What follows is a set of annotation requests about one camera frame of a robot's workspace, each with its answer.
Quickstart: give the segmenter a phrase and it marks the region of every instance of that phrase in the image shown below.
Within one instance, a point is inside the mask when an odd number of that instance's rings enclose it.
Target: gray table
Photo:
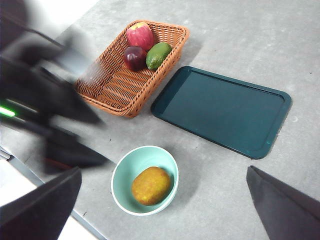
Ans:
[[[189,28],[177,65],[144,105],[128,119],[94,109],[105,126],[57,117],[112,162],[82,170],[75,210],[109,240],[267,240],[246,183],[254,165],[320,201],[320,2],[319,1],[131,1],[101,0],[76,25],[88,33],[97,57],[130,22],[147,19]],[[270,153],[252,160],[170,125],[150,106],[174,72],[190,65],[287,92],[292,107]],[[4,146],[40,178],[41,140],[1,127]],[[175,158],[179,187],[162,212],[137,217],[119,209],[111,194],[114,167],[128,151],[156,145]]]

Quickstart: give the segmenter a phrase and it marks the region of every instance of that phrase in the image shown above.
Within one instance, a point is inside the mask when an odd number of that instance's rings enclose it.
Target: apple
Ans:
[[[139,46],[148,51],[154,45],[154,36],[147,23],[141,21],[126,30],[129,46]]]
[[[123,54],[126,67],[132,71],[139,71],[146,68],[146,57],[146,51],[140,46],[128,46]]]

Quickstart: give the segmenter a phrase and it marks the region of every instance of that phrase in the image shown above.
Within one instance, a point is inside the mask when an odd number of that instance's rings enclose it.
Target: green light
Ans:
[[[2,106],[0,106],[0,114],[7,115],[9,117],[13,117],[14,115],[16,115],[13,111],[6,109]]]

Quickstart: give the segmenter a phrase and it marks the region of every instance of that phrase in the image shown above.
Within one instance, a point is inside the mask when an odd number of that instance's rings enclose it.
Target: avocado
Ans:
[[[151,166],[133,180],[131,192],[139,203],[154,205],[166,197],[170,184],[170,177],[165,170]]]
[[[171,52],[172,47],[166,42],[154,45],[146,55],[145,63],[148,69],[157,70]]]

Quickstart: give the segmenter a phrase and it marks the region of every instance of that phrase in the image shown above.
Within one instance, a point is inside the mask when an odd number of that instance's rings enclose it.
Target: bowl rim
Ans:
[[[162,203],[158,208],[152,210],[152,211],[148,211],[148,212],[144,212],[144,213],[140,213],[140,212],[134,212],[134,211],[130,211],[128,209],[126,209],[125,207],[123,207],[117,200],[116,198],[116,195],[115,195],[115,192],[114,192],[114,177],[115,177],[115,174],[116,174],[116,171],[117,171],[117,168],[118,166],[121,164],[121,162],[129,155],[131,154],[132,152],[138,150],[138,149],[142,149],[142,148],[157,148],[157,149],[161,149],[162,151],[166,152],[167,154],[169,154],[169,156],[172,158],[173,160],[173,163],[174,163],[174,166],[176,168],[176,180],[175,180],[175,184],[174,184],[174,187],[173,189],[171,190],[171,195],[169,196],[169,198],[164,202]],[[118,207],[120,209],[122,209],[124,212],[128,213],[128,214],[131,214],[131,215],[134,215],[134,216],[148,216],[148,215],[152,215],[152,214],[156,214],[160,211],[162,211],[163,209],[165,209],[170,203],[171,201],[174,199],[175,197],[175,193],[177,192],[177,189],[178,189],[178,184],[179,184],[179,169],[178,169],[178,165],[176,163],[176,160],[175,158],[170,154],[170,152],[168,152],[167,150],[165,150],[164,148],[162,147],[159,147],[159,146],[154,146],[154,145],[144,145],[144,146],[139,146],[139,147],[136,147],[134,149],[132,149],[131,151],[129,151],[128,153],[126,153],[121,159],[120,161],[116,164],[116,167],[115,169],[113,170],[113,173],[112,173],[112,177],[111,177],[111,193],[112,193],[112,197],[115,201],[115,203],[118,205]]]

